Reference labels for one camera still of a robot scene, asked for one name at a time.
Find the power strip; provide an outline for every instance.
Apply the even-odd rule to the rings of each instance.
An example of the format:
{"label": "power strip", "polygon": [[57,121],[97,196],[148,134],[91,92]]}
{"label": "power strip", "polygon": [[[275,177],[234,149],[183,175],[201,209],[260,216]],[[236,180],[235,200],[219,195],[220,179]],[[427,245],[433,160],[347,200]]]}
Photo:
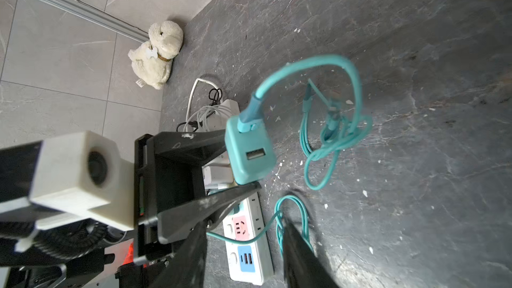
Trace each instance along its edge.
{"label": "power strip", "polygon": [[[239,204],[239,211],[224,218],[222,225],[224,236],[236,240],[249,240],[262,232],[265,224],[263,224],[258,194],[255,193],[244,199]],[[226,242],[226,253],[229,276],[234,281],[250,282],[261,286],[274,275],[267,236],[262,236],[248,245]]]}
{"label": "power strip", "polygon": [[[233,115],[240,114],[240,108],[236,101],[227,99],[222,105],[227,106]],[[211,130],[225,129],[227,119],[225,115],[213,114],[207,119],[208,127]],[[227,152],[222,153],[203,167],[203,177],[205,189],[236,187]],[[222,224],[224,236],[228,238],[249,240],[259,234],[265,225],[258,194],[255,193],[240,202],[233,213],[224,218]],[[226,253],[229,276],[234,281],[263,285],[274,275],[267,236],[262,236],[258,241],[249,245],[235,245],[226,242]]]}

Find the gray table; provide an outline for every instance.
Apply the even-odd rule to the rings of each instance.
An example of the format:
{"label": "gray table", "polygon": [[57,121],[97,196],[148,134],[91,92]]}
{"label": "gray table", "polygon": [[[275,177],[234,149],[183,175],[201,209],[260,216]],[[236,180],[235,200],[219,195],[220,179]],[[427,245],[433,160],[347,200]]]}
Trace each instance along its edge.
{"label": "gray table", "polygon": [[[332,182],[312,191],[299,165],[307,77],[274,88],[266,125],[283,166],[280,179],[261,181],[265,219],[279,197],[300,194],[317,256],[343,287],[510,287],[511,26],[512,0],[213,0],[184,29],[160,129],[183,121],[198,76],[244,108],[286,62],[345,55],[361,74],[373,130],[342,153]],[[333,69],[307,74],[353,100],[348,77]],[[196,91],[196,109],[207,104],[206,89]],[[314,145],[324,115],[316,100]],[[329,163],[314,164],[312,178]],[[268,239],[276,276],[264,286],[282,287],[273,231]],[[250,286],[229,279],[219,240],[209,240],[205,286]]]}

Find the usb port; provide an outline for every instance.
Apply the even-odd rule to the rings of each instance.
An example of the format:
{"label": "usb port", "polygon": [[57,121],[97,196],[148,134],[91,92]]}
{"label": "usb port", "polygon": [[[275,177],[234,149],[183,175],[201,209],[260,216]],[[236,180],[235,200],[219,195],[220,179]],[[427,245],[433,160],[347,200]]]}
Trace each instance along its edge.
{"label": "usb port", "polygon": [[265,150],[263,148],[249,151],[245,153],[247,155],[247,160],[256,159],[259,157],[265,156]]}

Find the white plush dog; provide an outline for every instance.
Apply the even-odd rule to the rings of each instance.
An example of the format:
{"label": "white plush dog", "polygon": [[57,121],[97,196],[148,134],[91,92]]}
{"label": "white plush dog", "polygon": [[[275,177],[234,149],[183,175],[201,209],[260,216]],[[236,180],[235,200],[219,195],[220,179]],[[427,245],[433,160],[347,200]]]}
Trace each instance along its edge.
{"label": "white plush dog", "polygon": [[135,74],[155,89],[162,89],[169,79],[173,58],[183,44],[183,30],[177,23],[154,23],[149,31],[150,40],[130,50],[128,57]]}

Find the plush dog head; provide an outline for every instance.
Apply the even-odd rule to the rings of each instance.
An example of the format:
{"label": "plush dog head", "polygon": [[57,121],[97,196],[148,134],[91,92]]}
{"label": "plush dog head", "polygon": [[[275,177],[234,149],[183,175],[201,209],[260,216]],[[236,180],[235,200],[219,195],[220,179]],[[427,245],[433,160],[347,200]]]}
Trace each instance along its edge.
{"label": "plush dog head", "polygon": [[157,22],[149,31],[151,45],[165,59],[172,59],[179,53],[183,44],[183,30],[173,21]]}

